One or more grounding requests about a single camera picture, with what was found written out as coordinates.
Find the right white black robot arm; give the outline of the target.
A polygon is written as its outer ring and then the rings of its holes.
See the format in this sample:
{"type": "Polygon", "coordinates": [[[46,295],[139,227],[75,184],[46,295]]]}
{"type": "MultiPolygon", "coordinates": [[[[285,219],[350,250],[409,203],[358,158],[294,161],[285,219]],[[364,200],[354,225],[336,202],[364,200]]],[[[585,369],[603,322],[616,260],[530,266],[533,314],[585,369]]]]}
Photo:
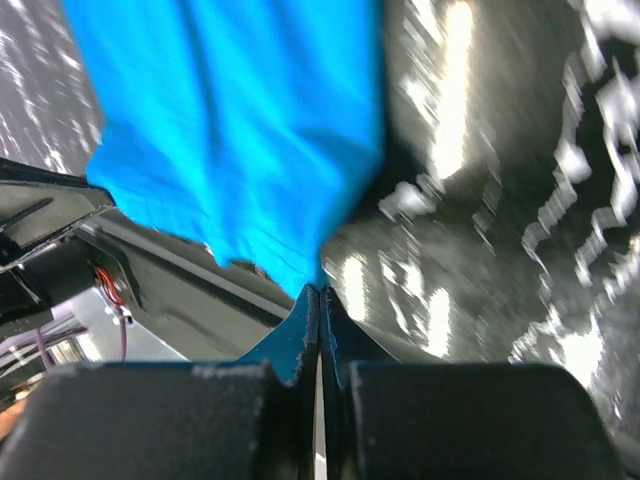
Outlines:
{"type": "MultiPolygon", "coordinates": [[[[114,203],[83,179],[1,164],[1,269],[50,306],[102,273],[124,283],[118,303],[154,313],[185,309],[165,283],[139,282],[125,239],[83,229],[114,203]]],[[[5,479],[310,479],[314,475],[316,370],[336,320],[351,348],[377,355],[337,310],[332,292],[289,299],[262,277],[209,269],[197,280],[210,308],[162,339],[206,336],[226,360],[99,361],[46,375],[1,452],[5,479]]]]}

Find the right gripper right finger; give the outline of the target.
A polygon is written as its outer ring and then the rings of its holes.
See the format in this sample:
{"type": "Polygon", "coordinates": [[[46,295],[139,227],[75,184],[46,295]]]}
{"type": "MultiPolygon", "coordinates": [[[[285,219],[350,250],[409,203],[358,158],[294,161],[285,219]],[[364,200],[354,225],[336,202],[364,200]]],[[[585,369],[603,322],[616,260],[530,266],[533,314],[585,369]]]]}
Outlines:
{"type": "Polygon", "coordinates": [[[319,340],[327,474],[330,479],[358,479],[351,365],[358,362],[395,363],[397,359],[349,317],[338,294],[331,287],[325,287],[320,292],[319,340]]]}

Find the blue t shirt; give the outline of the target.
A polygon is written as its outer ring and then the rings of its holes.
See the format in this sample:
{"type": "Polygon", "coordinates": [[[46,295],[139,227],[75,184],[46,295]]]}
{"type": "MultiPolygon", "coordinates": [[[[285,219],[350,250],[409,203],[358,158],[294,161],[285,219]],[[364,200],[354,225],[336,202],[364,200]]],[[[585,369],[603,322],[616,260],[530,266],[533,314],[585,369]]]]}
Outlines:
{"type": "Polygon", "coordinates": [[[377,1],[67,1],[105,117],[87,166],[132,221],[322,287],[384,150],[377,1]]]}

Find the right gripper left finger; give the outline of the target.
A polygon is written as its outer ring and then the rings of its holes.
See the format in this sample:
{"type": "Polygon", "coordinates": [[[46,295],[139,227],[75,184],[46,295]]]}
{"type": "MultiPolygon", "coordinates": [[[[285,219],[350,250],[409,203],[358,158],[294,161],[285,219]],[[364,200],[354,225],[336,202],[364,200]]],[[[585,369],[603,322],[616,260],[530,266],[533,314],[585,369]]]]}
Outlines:
{"type": "Polygon", "coordinates": [[[305,286],[288,316],[241,358],[259,363],[267,382],[254,479],[314,477],[319,322],[319,292],[305,286]]]}

